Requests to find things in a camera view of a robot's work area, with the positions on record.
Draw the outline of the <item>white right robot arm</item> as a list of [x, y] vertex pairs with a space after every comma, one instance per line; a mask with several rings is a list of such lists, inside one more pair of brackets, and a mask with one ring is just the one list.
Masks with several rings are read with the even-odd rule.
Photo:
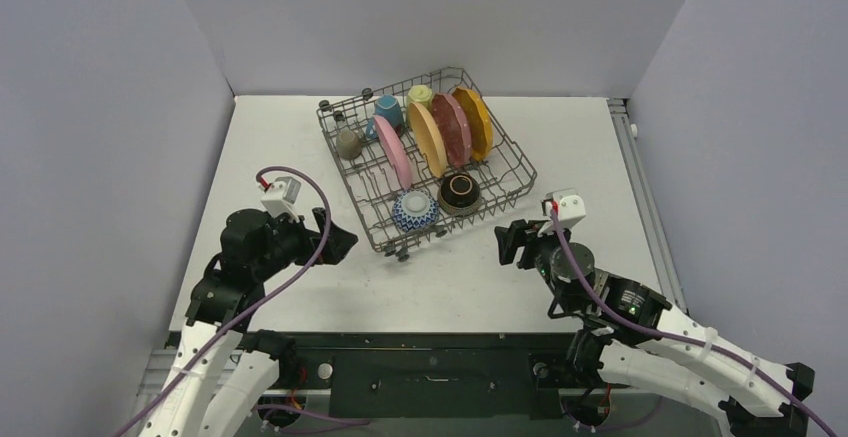
[[686, 404], [731, 436], [804, 436], [802, 407], [815, 372], [745, 352], [663, 295], [598, 268], [592, 252], [551, 222], [494, 230], [498, 260], [536, 271], [552, 294], [550, 319], [577, 318], [566, 375], [590, 388], [635, 387]]

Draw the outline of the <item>yellow polka dot plate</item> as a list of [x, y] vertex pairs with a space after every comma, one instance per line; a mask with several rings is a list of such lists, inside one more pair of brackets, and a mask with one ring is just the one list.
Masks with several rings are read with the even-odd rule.
[[488, 108], [479, 93], [470, 88], [456, 87], [452, 96], [460, 104], [468, 122], [472, 140], [471, 159], [482, 162], [494, 145], [493, 125]]

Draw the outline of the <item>light pink smooth plate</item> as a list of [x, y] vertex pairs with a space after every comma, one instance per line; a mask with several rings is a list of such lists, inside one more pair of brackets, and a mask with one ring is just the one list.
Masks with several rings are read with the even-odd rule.
[[412, 171], [409, 159], [394, 127], [380, 115], [374, 115], [373, 122], [381, 147], [396, 173], [401, 188], [403, 190], [410, 189], [412, 187]]

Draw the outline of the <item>cream plate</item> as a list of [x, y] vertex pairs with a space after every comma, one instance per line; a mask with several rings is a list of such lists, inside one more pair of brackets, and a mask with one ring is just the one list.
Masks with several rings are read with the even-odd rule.
[[429, 171], [434, 177], [443, 177], [448, 166], [447, 152], [432, 114], [424, 106], [412, 103], [407, 107], [407, 120]]

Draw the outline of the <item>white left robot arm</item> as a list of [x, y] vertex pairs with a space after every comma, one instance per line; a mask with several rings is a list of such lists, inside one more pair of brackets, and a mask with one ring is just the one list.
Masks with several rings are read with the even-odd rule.
[[289, 211], [232, 213], [221, 250], [191, 293], [181, 339], [161, 393], [140, 419], [143, 436], [231, 436], [271, 385], [298, 373], [294, 342], [276, 331], [247, 329], [265, 283], [291, 265], [336, 265], [357, 244], [324, 208], [308, 229]]

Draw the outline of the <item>orange patterned small bowl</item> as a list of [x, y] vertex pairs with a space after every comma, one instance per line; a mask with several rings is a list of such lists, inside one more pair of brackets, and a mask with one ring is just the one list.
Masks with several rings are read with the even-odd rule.
[[409, 189], [393, 203], [391, 216], [402, 233], [410, 233], [433, 225], [438, 220], [439, 211], [438, 203], [428, 193]]

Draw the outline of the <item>small grey-green mug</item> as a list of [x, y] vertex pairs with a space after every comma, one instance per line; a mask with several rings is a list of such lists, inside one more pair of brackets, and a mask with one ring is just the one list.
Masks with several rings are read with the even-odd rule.
[[336, 136], [336, 153], [342, 160], [354, 160], [362, 154], [363, 138], [349, 128], [341, 129]]

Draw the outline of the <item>dark patterned cream bowl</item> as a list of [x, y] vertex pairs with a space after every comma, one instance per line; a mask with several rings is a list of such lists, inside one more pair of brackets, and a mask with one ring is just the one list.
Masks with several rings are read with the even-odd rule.
[[481, 207], [482, 191], [479, 183], [470, 174], [453, 173], [440, 180], [437, 202], [440, 209], [448, 215], [470, 215]]

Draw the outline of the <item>pale yellow mug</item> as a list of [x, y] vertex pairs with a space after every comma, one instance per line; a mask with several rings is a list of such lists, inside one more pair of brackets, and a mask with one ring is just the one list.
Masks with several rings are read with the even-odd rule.
[[417, 103], [430, 110], [434, 95], [435, 93], [428, 85], [413, 85], [406, 94], [406, 106], [409, 107], [412, 103]]

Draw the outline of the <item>blue mug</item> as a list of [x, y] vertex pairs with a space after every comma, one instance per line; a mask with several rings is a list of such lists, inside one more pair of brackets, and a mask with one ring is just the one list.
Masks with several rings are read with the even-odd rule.
[[398, 135], [401, 135], [404, 132], [405, 117], [403, 109], [395, 96], [382, 95], [377, 98], [374, 107], [374, 114], [368, 119], [364, 133], [367, 141], [378, 138], [374, 121], [375, 116], [383, 117]]

